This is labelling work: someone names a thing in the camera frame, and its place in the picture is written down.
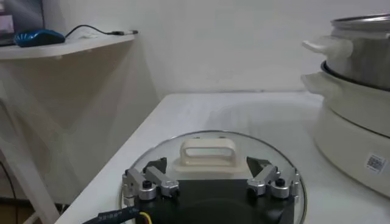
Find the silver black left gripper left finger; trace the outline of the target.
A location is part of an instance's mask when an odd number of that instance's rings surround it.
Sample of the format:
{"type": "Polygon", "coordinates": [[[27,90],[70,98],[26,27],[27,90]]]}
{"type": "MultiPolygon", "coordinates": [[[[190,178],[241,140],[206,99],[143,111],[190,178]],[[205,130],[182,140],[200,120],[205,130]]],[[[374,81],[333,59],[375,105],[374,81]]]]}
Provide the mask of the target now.
{"type": "Polygon", "coordinates": [[[149,161],[142,171],[127,169],[122,175],[123,200],[138,198],[141,201],[155,200],[158,195],[176,198],[180,187],[177,180],[166,175],[167,158],[149,161]]]}

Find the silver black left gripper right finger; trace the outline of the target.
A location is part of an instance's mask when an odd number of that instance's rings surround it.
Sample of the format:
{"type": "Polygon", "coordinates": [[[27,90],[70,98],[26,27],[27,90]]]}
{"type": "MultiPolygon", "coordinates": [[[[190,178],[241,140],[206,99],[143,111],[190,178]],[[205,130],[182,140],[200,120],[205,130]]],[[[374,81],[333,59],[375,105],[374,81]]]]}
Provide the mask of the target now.
{"type": "Polygon", "coordinates": [[[279,170],[268,160],[253,157],[247,157],[246,162],[253,176],[247,180],[247,188],[256,197],[271,194],[284,200],[299,195],[300,174],[295,167],[279,170]]]}

